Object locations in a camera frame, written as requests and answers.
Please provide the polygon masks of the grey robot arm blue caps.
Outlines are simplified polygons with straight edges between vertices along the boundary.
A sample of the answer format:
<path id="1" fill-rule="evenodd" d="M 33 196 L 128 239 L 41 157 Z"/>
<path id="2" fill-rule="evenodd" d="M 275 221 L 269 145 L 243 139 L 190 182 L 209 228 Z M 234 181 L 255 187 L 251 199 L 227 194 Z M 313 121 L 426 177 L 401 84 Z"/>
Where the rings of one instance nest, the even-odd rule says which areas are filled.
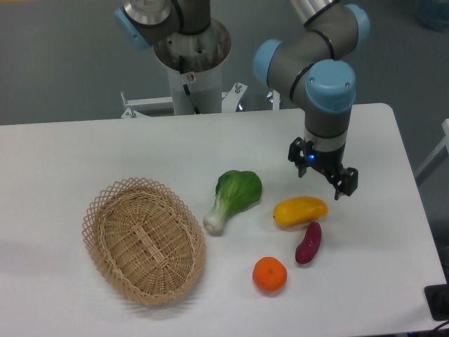
<path id="1" fill-rule="evenodd" d="M 299 175 L 314 169 L 337 197 L 349 196 L 358 171 L 344 167 L 342 158 L 356 75 L 343 58 L 368 38 L 370 21 L 363 9 L 339 1 L 293 1 L 292 7 L 305 33 L 291 44 L 264 42 L 253 73 L 305 113 L 304 135 L 288 152 Z M 134 47 L 152 48 L 167 69 L 176 114 L 222 111 L 220 68 L 232 43 L 227 28 L 211 16 L 209 1 L 125 1 L 114 17 Z"/>

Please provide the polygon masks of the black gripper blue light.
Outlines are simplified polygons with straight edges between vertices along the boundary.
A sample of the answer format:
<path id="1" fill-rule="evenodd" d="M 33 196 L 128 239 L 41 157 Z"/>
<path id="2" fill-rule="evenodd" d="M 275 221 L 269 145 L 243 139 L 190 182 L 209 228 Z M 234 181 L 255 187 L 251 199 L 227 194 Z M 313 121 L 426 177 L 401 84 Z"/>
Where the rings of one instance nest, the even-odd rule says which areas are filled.
<path id="1" fill-rule="evenodd" d="M 342 158 L 347 140 L 347 131 L 333 138 L 324 138 L 305 130 L 303 137 L 297 137 L 289 146 L 288 160 L 297 168 L 302 178 L 312 168 L 335 184 L 334 200 L 350 197 L 358 188 L 358 170 L 343 168 Z"/>

